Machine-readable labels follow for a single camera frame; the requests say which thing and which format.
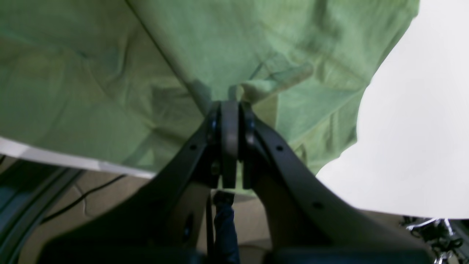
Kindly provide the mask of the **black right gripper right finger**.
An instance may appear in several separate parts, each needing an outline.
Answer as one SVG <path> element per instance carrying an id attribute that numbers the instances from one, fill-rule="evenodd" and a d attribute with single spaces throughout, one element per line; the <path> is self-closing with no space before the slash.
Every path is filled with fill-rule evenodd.
<path id="1" fill-rule="evenodd" d="M 243 187 L 262 202 L 273 249 L 265 264 L 430 264 L 424 244 L 354 209 L 283 138 L 240 104 Z"/>

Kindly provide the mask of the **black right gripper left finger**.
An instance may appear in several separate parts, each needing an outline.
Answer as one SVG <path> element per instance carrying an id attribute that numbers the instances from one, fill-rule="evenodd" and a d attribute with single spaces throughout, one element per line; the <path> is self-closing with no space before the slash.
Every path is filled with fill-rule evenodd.
<path id="1" fill-rule="evenodd" d="M 171 162 L 136 194 L 48 242 L 39 264 L 212 264 L 196 249 L 212 189 L 236 187 L 239 106 L 213 103 Z"/>

